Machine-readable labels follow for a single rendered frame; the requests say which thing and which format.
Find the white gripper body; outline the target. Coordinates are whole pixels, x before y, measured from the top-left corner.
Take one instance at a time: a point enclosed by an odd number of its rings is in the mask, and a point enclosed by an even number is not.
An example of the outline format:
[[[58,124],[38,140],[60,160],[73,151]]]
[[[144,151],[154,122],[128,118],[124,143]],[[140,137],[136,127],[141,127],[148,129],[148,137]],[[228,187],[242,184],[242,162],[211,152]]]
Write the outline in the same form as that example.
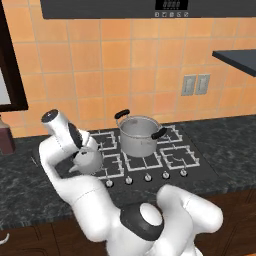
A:
[[[82,131],[82,150],[84,152],[94,152],[98,150],[98,143],[87,131]]]

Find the silver kettle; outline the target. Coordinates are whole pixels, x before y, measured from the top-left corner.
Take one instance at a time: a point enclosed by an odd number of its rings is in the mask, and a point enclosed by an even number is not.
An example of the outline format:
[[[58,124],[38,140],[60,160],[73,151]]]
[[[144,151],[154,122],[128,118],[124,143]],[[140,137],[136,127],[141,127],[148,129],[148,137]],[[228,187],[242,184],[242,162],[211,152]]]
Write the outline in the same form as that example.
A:
[[[98,150],[78,151],[73,155],[73,166],[69,172],[79,171],[84,175],[91,175],[101,170],[103,157]]]

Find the brown bottle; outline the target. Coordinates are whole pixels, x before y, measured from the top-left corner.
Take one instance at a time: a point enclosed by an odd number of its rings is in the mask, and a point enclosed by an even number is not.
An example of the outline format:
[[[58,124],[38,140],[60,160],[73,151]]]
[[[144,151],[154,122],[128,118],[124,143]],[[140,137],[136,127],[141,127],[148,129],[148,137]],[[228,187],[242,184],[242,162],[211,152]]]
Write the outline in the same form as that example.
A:
[[[4,123],[0,116],[0,152],[3,155],[9,155],[13,154],[15,149],[16,147],[10,126]]]

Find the black hob with white grates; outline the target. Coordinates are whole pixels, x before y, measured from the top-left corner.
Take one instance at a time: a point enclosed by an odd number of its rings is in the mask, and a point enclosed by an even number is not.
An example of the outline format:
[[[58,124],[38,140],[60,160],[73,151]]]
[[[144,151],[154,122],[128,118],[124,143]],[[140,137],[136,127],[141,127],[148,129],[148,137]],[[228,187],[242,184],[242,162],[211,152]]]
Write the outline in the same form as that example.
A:
[[[107,187],[111,193],[147,191],[164,184],[216,180],[217,174],[184,131],[178,125],[164,127],[167,132],[157,140],[156,151],[148,157],[140,158],[128,156],[121,150],[118,129],[93,131],[91,135],[98,143],[103,157],[101,170],[94,173],[94,176],[105,186],[107,180],[112,180],[113,187]],[[180,175],[181,169],[187,171],[186,177]],[[169,179],[163,179],[164,171],[170,174]],[[151,175],[151,182],[145,181],[146,174]],[[133,179],[130,185],[125,183],[127,176]]]

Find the brown cupboard door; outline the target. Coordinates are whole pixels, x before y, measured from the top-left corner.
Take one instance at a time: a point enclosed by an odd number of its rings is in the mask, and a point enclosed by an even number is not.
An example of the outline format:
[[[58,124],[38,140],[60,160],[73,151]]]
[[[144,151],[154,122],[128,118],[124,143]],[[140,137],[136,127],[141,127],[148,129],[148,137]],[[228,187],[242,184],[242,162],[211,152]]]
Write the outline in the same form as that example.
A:
[[[107,256],[105,243],[89,241],[74,219],[54,222],[52,229],[61,256]]]
[[[200,234],[195,244],[204,256],[256,254],[256,189],[208,196],[223,211],[223,225],[214,234]]]
[[[58,256],[58,249],[50,224],[0,231],[0,256]]]

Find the dark framed window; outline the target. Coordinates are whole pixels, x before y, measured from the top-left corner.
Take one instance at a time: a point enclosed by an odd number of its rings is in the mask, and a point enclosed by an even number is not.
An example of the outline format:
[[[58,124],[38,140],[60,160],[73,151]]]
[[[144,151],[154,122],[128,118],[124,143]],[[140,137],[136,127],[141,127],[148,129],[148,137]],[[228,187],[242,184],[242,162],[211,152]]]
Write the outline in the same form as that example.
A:
[[[27,109],[27,98],[0,0],[0,112]]]

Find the grey wall outlet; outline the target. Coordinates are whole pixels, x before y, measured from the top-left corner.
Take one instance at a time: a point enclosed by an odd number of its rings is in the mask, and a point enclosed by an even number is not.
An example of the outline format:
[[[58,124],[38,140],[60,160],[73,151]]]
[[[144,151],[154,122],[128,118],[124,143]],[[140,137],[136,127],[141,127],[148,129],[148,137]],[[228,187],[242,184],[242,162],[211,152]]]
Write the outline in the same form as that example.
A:
[[[191,96],[194,93],[196,75],[185,75],[182,84],[182,96]]]
[[[196,95],[203,95],[207,93],[208,84],[210,80],[209,74],[200,74],[197,79]]]

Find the dark grey wall shelf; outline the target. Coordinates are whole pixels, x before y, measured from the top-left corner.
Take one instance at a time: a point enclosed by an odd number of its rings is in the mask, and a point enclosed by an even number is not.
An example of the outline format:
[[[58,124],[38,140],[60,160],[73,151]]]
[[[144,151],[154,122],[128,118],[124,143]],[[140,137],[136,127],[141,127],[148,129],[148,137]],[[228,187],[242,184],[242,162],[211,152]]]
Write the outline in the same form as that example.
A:
[[[256,49],[213,51],[212,56],[256,77]]]

